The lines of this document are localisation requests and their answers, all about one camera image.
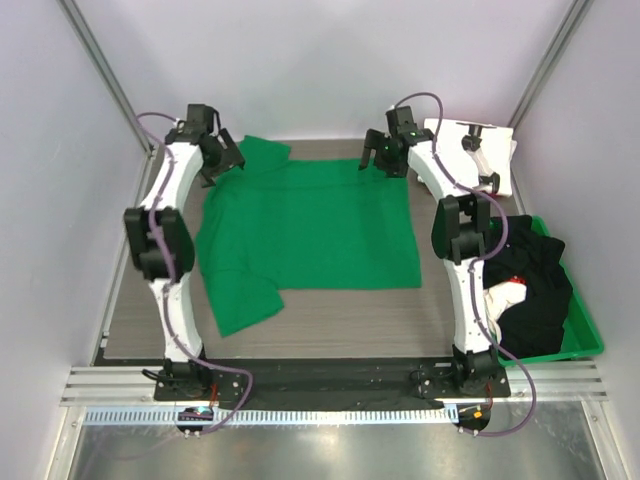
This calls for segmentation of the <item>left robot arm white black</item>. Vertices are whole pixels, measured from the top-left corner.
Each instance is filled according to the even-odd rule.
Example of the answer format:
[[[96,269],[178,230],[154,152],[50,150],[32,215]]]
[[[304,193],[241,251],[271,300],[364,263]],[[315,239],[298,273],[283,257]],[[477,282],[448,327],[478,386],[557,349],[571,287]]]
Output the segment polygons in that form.
[[[190,104],[185,118],[171,122],[157,142],[161,167],[156,179],[141,203],[123,215],[134,268],[154,295],[164,332],[160,370],[142,374],[154,382],[158,400],[202,399],[221,381],[230,382],[231,396],[237,398],[250,391],[253,376],[206,357],[191,297],[196,252],[183,210],[196,177],[212,187],[220,174],[244,167],[245,159],[214,107]]]

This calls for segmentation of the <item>green t shirt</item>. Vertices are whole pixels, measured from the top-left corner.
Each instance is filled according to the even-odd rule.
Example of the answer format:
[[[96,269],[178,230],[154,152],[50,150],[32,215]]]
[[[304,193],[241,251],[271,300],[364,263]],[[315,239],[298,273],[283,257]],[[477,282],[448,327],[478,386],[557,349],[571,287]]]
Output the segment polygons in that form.
[[[405,178],[356,158],[296,160],[255,136],[239,150],[246,164],[209,191],[195,239],[221,336],[278,314],[287,289],[421,287]]]

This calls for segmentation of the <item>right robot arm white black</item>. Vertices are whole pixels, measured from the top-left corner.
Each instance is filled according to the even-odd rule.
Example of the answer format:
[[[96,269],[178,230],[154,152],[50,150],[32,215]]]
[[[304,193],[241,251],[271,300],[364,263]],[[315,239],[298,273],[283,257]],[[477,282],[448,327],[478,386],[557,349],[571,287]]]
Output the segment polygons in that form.
[[[409,170],[421,177],[437,201],[431,231],[435,255],[445,266],[454,309],[454,340],[448,380],[462,395],[479,396],[498,371],[498,359],[484,308],[483,258],[489,253],[491,206],[476,165],[460,145],[439,145],[438,130],[421,128],[411,107],[386,112],[388,131],[366,132],[360,170],[373,165],[391,178]]]

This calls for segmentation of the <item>green plastic bin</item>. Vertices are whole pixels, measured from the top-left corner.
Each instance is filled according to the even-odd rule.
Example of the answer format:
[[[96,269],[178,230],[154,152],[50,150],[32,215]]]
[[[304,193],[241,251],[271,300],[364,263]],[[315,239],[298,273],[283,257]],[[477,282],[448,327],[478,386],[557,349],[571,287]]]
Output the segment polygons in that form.
[[[531,217],[533,218],[534,231],[540,234],[554,237],[549,233],[546,225],[540,217]],[[524,359],[520,359],[517,357],[525,364],[586,358],[598,355],[604,350],[604,344],[600,333],[595,325],[594,320],[589,314],[589,311],[583,299],[581,298],[579,291],[574,286],[574,282],[569,274],[569,270],[565,266],[563,255],[561,258],[561,265],[564,267],[564,270],[571,282],[571,285],[573,287],[573,295],[569,303],[568,317],[564,322],[564,339],[562,342],[561,350],[559,353],[552,355]]]

